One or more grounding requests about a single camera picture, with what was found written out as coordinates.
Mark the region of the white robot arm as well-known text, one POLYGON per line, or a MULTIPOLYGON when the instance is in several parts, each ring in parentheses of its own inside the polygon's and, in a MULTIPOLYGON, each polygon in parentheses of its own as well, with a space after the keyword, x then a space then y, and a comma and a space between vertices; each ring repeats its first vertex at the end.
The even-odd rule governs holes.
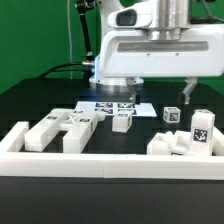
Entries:
POLYGON ((190 0, 96 3, 102 39, 92 86, 131 91, 144 78, 185 77, 188 101, 199 77, 224 74, 224 24, 192 24, 190 0))

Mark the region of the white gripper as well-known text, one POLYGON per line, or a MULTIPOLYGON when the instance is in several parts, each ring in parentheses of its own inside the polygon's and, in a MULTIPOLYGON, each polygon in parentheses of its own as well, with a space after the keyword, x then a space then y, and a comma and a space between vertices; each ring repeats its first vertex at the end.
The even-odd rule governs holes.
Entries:
MULTIPOLYGON (((101 44, 99 73, 105 78, 188 77, 182 102, 188 104, 196 77, 224 72, 224 25, 192 25, 175 41, 150 41, 143 30, 109 32, 101 44)), ((130 101, 139 103, 135 80, 126 79, 130 101)))

